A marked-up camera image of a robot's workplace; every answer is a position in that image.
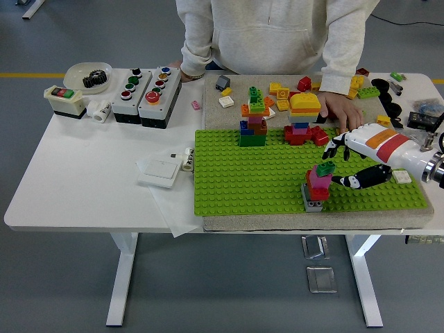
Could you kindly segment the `person's left hand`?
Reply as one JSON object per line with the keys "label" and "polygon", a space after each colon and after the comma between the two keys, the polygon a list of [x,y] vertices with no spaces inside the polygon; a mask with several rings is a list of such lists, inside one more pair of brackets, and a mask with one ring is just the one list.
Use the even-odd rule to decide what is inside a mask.
{"label": "person's left hand", "polygon": [[339,120],[341,134],[364,125],[363,112],[344,95],[332,92],[320,92],[318,94],[318,100],[321,105],[320,116],[325,118],[330,112],[334,114]]}

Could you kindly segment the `person's right hand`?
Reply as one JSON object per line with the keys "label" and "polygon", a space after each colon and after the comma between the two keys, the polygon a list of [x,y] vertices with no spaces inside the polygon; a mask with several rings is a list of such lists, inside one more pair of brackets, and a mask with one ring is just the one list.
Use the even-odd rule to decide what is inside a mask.
{"label": "person's right hand", "polygon": [[178,68],[180,70],[181,81],[183,83],[188,83],[188,82],[191,82],[191,81],[195,81],[195,80],[201,79],[205,75],[205,74],[201,74],[201,75],[198,75],[198,76],[190,76],[190,75],[186,74],[181,69],[181,64],[182,64],[182,62],[178,60],[178,61],[170,63],[169,67]]}

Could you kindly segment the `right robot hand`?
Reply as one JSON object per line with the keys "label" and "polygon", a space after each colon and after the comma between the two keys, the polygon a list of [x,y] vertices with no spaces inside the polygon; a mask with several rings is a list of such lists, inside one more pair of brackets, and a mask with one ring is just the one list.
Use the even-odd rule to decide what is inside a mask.
{"label": "right robot hand", "polygon": [[332,138],[323,153],[323,159],[332,158],[344,146],[343,159],[350,151],[362,158],[369,157],[377,164],[351,176],[334,176],[332,181],[353,189],[365,189],[390,180],[393,169],[404,169],[416,180],[434,180],[443,186],[443,153],[431,148],[422,151],[419,144],[392,129],[377,123],[367,123],[357,129]]}

